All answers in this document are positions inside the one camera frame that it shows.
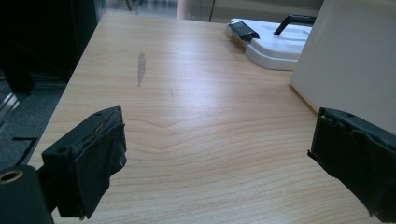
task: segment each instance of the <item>black object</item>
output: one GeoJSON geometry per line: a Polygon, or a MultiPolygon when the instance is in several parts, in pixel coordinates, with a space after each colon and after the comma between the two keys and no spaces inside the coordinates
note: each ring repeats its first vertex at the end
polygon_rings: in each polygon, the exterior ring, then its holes
{"type": "Polygon", "coordinates": [[[396,136],[343,111],[321,108],[308,156],[338,178],[370,216],[396,221],[396,136]]]}
{"type": "Polygon", "coordinates": [[[29,93],[35,70],[69,80],[104,13],[102,2],[0,1],[0,69],[13,92],[29,93]]]}
{"type": "Polygon", "coordinates": [[[90,218],[127,161],[123,128],[119,106],[99,111],[46,149],[37,172],[30,166],[1,172],[0,223],[52,223],[55,207],[62,217],[90,218]],[[24,212],[29,209],[34,216],[24,212]]]}
{"type": "Polygon", "coordinates": [[[228,24],[233,32],[235,32],[239,38],[250,42],[252,38],[260,38],[259,34],[251,29],[242,21],[234,21],[228,24]]]}
{"type": "Polygon", "coordinates": [[[314,24],[316,17],[310,16],[300,16],[300,15],[289,15],[285,18],[285,20],[280,23],[277,29],[274,31],[274,35],[280,35],[282,31],[291,23],[298,23],[298,24],[314,24]]]}

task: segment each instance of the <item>table surface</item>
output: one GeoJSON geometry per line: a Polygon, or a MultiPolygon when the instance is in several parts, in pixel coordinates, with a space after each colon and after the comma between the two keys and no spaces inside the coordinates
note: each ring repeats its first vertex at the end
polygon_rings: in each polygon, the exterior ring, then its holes
{"type": "Polygon", "coordinates": [[[317,114],[291,72],[255,65],[224,30],[105,15],[30,164],[90,114],[121,105],[128,162],[86,222],[379,222],[306,156],[317,114]]]}

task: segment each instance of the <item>screw hole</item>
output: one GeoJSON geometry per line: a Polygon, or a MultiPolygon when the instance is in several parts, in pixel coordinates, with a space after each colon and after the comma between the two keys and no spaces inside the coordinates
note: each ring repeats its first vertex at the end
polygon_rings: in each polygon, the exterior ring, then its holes
{"type": "Polygon", "coordinates": [[[10,171],[7,172],[3,175],[0,176],[0,184],[8,184],[11,183],[18,178],[20,178],[23,174],[23,171],[17,170],[17,171],[10,171]]]}
{"type": "Polygon", "coordinates": [[[58,148],[57,150],[56,150],[56,152],[58,152],[58,153],[64,153],[64,152],[66,152],[67,151],[67,148],[66,147],[60,147],[60,148],[58,148]]]}

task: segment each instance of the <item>mark on table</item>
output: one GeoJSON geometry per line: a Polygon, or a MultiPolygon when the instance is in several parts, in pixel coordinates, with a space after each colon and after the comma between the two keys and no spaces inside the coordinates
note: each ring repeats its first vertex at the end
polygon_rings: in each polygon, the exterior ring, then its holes
{"type": "Polygon", "coordinates": [[[143,52],[140,52],[139,60],[137,62],[138,70],[137,70],[137,87],[140,87],[140,83],[142,83],[143,75],[145,75],[146,71],[146,58],[143,52]]]}

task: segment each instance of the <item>black handle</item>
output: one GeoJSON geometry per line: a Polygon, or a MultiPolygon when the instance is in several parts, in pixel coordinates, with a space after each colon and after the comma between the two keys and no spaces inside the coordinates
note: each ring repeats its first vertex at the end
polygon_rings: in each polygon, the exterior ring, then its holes
{"type": "Polygon", "coordinates": [[[287,25],[291,23],[303,23],[303,24],[314,24],[316,17],[300,16],[300,15],[289,15],[285,20],[280,23],[277,29],[274,31],[274,35],[280,35],[287,25]]]}

